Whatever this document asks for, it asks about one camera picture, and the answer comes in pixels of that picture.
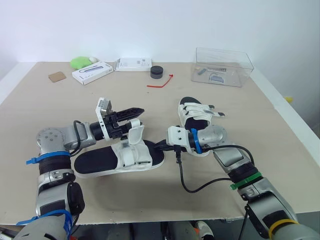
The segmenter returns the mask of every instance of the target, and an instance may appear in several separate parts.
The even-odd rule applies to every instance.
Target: white product box
[[[115,70],[119,72],[149,72],[152,67],[151,58],[119,58]]]
[[[94,64],[72,72],[72,76],[81,84],[86,85],[114,71],[113,67],[105,61],[98,61]]]

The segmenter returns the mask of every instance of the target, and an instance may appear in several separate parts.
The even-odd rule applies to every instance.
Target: red cable
[[[174,77],[174,75],[173,74],[169,74],[169,79],[168,79],[168,81],[166,81],[165,82],[165,84],[163,84],[162,86],[153,86],[153,85],[147,85],[147,87],[149,87],[149,88],[163,88],[165,85],[167,85],[167,83]]]

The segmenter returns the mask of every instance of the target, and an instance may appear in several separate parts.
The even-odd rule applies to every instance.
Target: cardboard piece
[[[48,77],[53,83],[55,83],[65,79],[66,75],[62,71],[58,71],[56,73],[50,74]]]

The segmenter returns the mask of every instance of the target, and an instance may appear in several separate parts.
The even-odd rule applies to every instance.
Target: table
[[[15,224],[35,215],[37,165],[26,165],[39,149],[36,134],[46,127],[64,127],[73,120],[95,122],[99,97],[111,100],[113,110],[145,109],[139,117],[143,138],[158,142],[170,126],[180,123],[177,106],[184,96],[213,104],[226,117],[214,118],[231,141],[248,148],[257,168],[278,189],[297,213],[320,210],[320,168],[257,85],[244,87],[191,81],[190,63],[161,63],[162,79],[147,72],[114,72],[88,85],[72,78],[66,62],[39,62],[0,105],[0,224]],[[48,75],[62,71],[66,79],[52,83]],[[164,88],[161,85],[173,74]],[[87,150],[108,143],[98,142]],[[185,182],[191,189],[225,177],[213,155],[197,158],[184,153]],[[161,167],[80,179],[86,203],[79,224],[104,224],[196,219],[235,219],[245,202],[229,182],[212,184],[190,194],[181,186],[173,152],[165,152]]]

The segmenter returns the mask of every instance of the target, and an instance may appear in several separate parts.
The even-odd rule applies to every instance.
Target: green sponge
[[[74,59],[71,60],[70,62],[70,66],[73,68],[73,69],[82,69],[86,66],[89,66],[91,65],[93,62],[90,61],[89,57],[86,57],[86,56],[78,56]]]

